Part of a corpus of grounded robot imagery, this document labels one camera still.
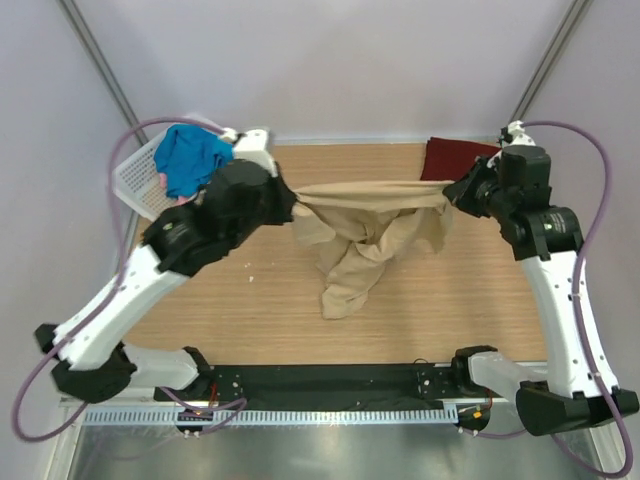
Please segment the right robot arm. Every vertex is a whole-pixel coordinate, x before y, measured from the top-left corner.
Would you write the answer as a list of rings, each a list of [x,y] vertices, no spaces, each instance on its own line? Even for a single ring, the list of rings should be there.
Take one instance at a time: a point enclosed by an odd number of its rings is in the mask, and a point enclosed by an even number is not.
[[[584,274],[574,267],[583,245],[567,207],[550,203],[551,159],[539,146],[510,145],[480,156],[445,197],[460,211],[495,219],[535,297],[547,349],[547,372],[508,360],[495,348],[459,349],[453,389],[488,389],[515,404],[534,436],[599,427],[639,410],[635,392],[620,387],[599,341]]]

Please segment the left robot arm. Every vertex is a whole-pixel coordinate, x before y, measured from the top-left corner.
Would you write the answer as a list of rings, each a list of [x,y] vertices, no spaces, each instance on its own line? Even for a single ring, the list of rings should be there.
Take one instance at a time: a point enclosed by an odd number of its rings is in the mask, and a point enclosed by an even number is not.
[[[214,377],[198,349],[147,349],[123,338],[160,299],[258,228],[291,222],[295,202],[271,154],[270,131],[239,134],[232,161],[194,199],[164,210],[144,231],[123,278],[114,278],[75,317],[36,329],[42,351],[55,355],[51,377],[58,391],[88,404],[126,388],[152,388],[157,400],[204,398]]]

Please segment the beige t shirt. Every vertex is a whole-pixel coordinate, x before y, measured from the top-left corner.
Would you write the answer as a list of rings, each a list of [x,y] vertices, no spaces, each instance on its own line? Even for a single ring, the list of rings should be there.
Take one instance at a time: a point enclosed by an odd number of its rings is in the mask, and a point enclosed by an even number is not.
[[[296,190],[292,230],[314,248],[324,277],[321,315],[338,320],[360,310],[389,263],[419,241],[440,252],[452,225],[445,181],[359,181]]]

